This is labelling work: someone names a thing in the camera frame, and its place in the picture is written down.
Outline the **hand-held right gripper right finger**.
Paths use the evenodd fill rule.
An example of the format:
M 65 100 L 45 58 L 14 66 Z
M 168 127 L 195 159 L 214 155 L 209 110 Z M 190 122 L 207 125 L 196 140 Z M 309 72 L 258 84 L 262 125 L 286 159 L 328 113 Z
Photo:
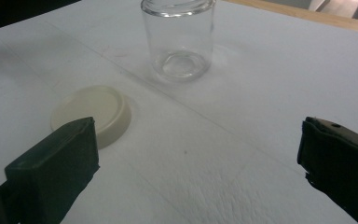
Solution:
M 302 123 L 297 163 L 314 188 L 358 222 L 358 133 L 307 117 Z

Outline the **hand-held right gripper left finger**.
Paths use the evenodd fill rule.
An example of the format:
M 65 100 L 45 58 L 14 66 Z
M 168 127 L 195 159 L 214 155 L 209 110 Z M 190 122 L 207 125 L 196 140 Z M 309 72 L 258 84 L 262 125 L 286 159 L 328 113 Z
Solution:
M 60 224 L 98 169 L 94 119 L 62 125 L 5 168 L 0 224 Z

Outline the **cream round jar lid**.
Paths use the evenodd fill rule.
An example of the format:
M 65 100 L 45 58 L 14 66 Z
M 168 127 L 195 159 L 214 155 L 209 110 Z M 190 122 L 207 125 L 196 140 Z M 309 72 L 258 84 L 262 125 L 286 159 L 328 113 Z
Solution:
M 93 117 L 98 149 L 115 143 L 131 123 L 131 108 L 126 97 L 108 86 L 91 86 L 72 93 L 53 110 L 53 131 L 77 119 Z

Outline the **clear glass jar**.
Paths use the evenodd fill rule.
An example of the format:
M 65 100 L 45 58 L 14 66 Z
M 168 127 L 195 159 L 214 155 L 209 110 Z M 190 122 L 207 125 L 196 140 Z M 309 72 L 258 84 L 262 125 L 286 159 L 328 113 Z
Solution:
M 142 0 L 152 67 L 171 81 L 201 77 L 213 55 L 216 0 Z

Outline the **white table cover sheet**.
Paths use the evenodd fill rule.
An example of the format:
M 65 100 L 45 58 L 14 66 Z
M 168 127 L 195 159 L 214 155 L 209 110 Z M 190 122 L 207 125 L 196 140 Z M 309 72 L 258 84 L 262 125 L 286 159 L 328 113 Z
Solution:
M 62 224 L 355 224 L 296 155 L 307 117 L 358 133 L 358 32 L 219 2 L 210 70 L 171 83 L 150 68 L 138 0 L 1 28 L 0 182 L 93 85 L 126 96 L 131 124 Z

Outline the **wooden table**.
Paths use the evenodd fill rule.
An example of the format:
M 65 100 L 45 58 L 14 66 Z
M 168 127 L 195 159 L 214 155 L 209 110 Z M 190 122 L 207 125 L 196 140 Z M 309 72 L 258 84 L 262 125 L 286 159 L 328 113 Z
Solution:
M 226 2 L 247 7 L 254 7 L 274 13 L 279 13 L 307 21 L 315 21 L 322 24 L 332 25 L 348 30 L 358 32 L 358 20 L 339 17 L 336 15 L 325 14 L 321 12 L 309 11 L 298 7 L 289 7 L 285 5 L 266 2 L 263 0 L 224 0 Z

